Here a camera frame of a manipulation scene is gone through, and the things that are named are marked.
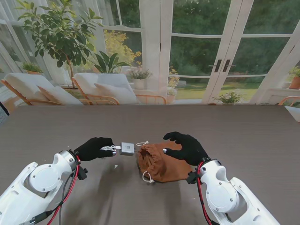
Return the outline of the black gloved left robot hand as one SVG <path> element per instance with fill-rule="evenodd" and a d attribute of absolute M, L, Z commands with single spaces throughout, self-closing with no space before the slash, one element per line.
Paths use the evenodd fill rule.
<path fill-rule="evenodd" d="M 105 150 L 104 147 L 114 146 L 111 138 L 94 137 L 74 150 L 74 154 L 81 161 L 92 161 L 96 158 L 113 157 L 116 152 L 113 150 Z"/>

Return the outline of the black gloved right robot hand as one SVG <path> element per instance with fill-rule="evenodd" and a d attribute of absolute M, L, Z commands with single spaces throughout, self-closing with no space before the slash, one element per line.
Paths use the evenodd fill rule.
<path fill-rule="evenodd" d="M 178 160 L 184 160 L 189 165 L 197 166 L 203 159 L 209 158 L 208 154 L 200 142 L 191 135 L 181 134 L 179 132 L 170 132 L 164 135 L 164 140 L 170 140 L 181 145 L 180 150 L 166 148 L 163 152 Z"/>

